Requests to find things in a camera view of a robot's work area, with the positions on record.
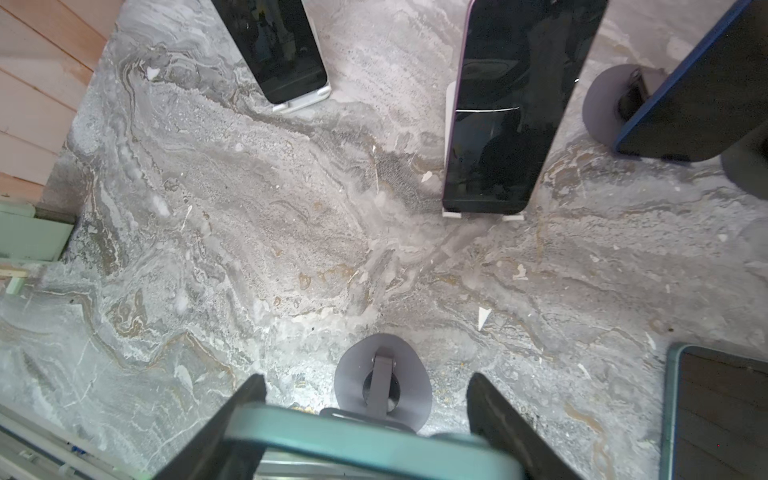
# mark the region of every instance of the gray plastic base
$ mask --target gray plastic base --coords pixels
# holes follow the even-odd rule
[[[363,397],[363,384],[373,370],[374,356],[382,348],[392,354],[392,374],[400,391],[397,404],[386,414],[386,419],[407,425],[417,432],[432,411],[432,385],[419,356],[398,336],[377,333],[344,352],[333,377],[336,401],[342,410],[366,415],[368,406]]]
[[[632,73],[641,69],[649,94],[653,94],[667,78],[662,70],[641,65],[616,65],[599,74],[584,97],[581,118],[587,131],[596,141],[613,147],[621,128],[626,123],[618,111],[619,99],[629,90]]]
[[[761,147],[768,139],[768,121],[752,130],[720,155],[728,180],[741,190],[768,200],[768,157]]]

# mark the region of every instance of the wooden wall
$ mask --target wooden wall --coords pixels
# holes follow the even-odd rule
[[[0,197],[37,203],[123,0],[0,0]]]

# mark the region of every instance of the light green panel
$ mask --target light green panel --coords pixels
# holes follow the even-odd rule
[[[73,227],[0,211],[0,260],[55,262]]]

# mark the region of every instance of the floor stain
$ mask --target floor stain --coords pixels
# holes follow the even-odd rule
[[[608,444],[608,438],[603,426],[600,425],[600,422],[598,422],[595,417],[579,412],[571,406],[570,403],[566,402],[564,409],[566,415],[574,420],[586,423],[589,428],[593,429],[595,433],[600,436],[600,439],[592,445],[592,461],[605,480],[615,480],[616,472],[614,471],[613,459],[608,452],[605,451],[605,447]]]

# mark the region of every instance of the black phone screen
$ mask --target black phone screen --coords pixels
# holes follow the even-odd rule
[[[674,441],[662,478],[765,478],[768,363],[686,347],[674,415],[667,413],[666,420]]]
[[[301,0],[213,0],[264,96],[273,104],[328,83]]]
[[[768,118],[768,2],[739,0],[624,125],[622,154],[716,157]]]
[[[607,0],[475,0],[445,172],[449,211],[525,208]]]

